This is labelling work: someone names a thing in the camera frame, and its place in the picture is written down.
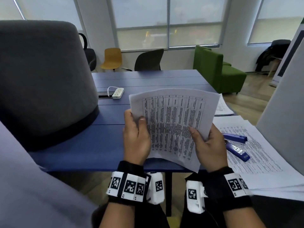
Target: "gray upholstered backrest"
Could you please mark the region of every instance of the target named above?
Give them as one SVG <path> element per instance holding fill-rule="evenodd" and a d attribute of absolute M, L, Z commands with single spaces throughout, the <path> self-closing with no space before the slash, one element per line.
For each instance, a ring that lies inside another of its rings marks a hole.
<path fill-rule="evenodd" d="M 3 121 L 8 116 L 30 135 L 46 136 L 83 119 L 97 102 L 96 87 L 73 24 L 0 21 Z"/>

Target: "green armchair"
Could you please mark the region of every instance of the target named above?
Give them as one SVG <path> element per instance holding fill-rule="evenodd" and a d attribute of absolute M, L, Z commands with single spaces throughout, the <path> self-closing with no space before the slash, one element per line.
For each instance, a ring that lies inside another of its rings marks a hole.
<path fill-rule="evenodd" d="M 197 70 L 218 93 L 238 93 L 241 91 L 246 73 L 223 64 L 223 55 L 196 46 L 193 69 Z"/>

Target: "white power strip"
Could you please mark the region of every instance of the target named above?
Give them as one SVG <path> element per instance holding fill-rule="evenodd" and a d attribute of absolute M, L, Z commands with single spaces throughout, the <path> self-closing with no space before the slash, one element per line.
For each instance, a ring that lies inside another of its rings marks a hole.
<path fill-rule="evenodd" d="M 120 99 L 124 91 L 125 91 L 124 88 L 117 88 L 112 95 L 112 99 Z"/>

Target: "forearm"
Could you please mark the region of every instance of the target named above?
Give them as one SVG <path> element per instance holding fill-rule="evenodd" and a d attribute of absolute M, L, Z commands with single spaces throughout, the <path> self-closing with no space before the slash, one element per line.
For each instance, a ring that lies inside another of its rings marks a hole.
<path fill-rule="evenodd" d="M 224 212 L 227 228 L 266 228 L 252 207 Z"/>
<path fill-rule="evenodd" d="M 134 228 L 135 207 L 109 203 L 99 228 Z"/>

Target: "white cable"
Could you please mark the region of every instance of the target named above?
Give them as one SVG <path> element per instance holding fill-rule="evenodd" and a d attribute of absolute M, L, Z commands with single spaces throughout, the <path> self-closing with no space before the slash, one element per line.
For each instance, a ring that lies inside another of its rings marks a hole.
<path fill-rule="evenodd" d="M 119 88 L 119 87 L 116 87 L 116 86 L 109 86 L 109 87 L 108 87 L 108 91 L 107 91 L 107 92 L 108 92 L 108 97 L 110 96 L 110 95 L 109 95 L 109 88 L 111 88 L 111 87 L 114 87 L 114 88 L 116 88 L 116 89 Z"/>

